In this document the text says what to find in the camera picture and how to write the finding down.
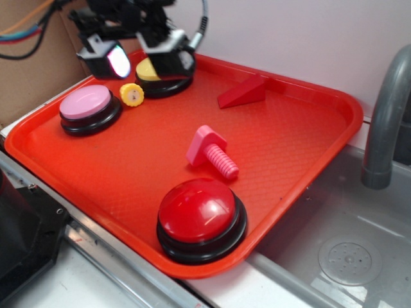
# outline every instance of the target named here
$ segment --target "sink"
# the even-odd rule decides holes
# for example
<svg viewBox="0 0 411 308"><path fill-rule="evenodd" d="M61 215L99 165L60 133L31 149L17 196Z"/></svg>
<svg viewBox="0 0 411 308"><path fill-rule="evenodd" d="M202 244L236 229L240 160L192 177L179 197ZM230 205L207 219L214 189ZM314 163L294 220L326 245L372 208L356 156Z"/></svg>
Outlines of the sink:
<svg viewBox="0 0 411 308"><path fill-rule="evenodd" d="M342 307L411 307L411 168L391 185L360 181L363 151L347 146L256 251Z"/></svg>

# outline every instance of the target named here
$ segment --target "sink drain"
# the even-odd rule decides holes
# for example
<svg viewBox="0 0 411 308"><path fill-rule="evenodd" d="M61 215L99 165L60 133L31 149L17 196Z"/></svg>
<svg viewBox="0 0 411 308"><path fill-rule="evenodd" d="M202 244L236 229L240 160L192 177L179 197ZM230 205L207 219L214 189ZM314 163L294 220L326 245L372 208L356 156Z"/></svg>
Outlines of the sink drain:
<svg viewBox="0 0 411 308"><path fill-rule="evenodd" d="M335 282L361 286L380 274L382 259L370 242L357 236L340 235L324 243L319 253L323 272Z"/></svg>

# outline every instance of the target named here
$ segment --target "pink screw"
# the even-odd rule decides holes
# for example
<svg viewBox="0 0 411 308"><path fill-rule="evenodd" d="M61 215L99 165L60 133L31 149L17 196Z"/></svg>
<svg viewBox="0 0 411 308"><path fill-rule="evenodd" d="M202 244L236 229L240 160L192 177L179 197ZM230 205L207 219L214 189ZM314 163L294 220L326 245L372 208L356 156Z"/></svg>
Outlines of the pink screw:
<svg viewBox="0 0 411 308"><path fill-rule="evenodd" d="M208 125L201 126L194 134L186 158L193 167L209 160L221 174L233 179L238 175L237 165L224 153L227 141Z"/></svg>

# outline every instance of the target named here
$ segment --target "red tray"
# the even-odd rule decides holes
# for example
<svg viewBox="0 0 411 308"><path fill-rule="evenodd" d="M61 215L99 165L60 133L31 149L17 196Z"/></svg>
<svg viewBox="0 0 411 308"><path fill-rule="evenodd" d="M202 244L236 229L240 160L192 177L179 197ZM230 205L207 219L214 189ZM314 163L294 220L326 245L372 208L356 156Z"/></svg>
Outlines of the red tray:
<svg viewBox="0 0 411 308"><path fill-rule="evenodd" d="M134 65L144 57L142 52L130 56ZM120 86L133 82L133 76L125 81L89 78L19 123L5 142L11 156L177 278L210 277L244 260L363 121L358 102L342 92L206 56L198 55L197 62L187 90L145 99L137 108L124 105L119 120L101 133L65 134L60 102L91 84L104 84L119 96ZM217 97L256 73L266 79L266 100L220 109ZM226 138L226 152L240 169L236 180L224 179L209 163L188 164L185 154L203 124ZM187 266L167 258L155 226L164 195L198 177L227 184L243 201L249 225L244 241L228 256Z"/></svg>

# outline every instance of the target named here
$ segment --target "cardboard box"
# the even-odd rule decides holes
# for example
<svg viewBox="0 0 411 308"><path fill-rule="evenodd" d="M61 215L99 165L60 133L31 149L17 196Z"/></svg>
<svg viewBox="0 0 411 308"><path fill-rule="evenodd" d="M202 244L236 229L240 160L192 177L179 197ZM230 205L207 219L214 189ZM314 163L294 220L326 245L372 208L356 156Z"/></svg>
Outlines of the cardboard box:
<svg viewBox="0 0 411 308"><path fill-rule="evenodd" d="M44 0L13 0L2 3L0 31L20 21ZM39 50L26 60L0 59L0 129L29 111L89 76L86 66L77 59L82 47L77 29L67 18L72 9L86 6L85 0L67 4L53 14ZM36 23L44 12L36 15L19 30ZM36 38L13 45L1 45L0 53L23 55L36 43ZM126 51L139 47L137 40L122 42Z"/></svg>

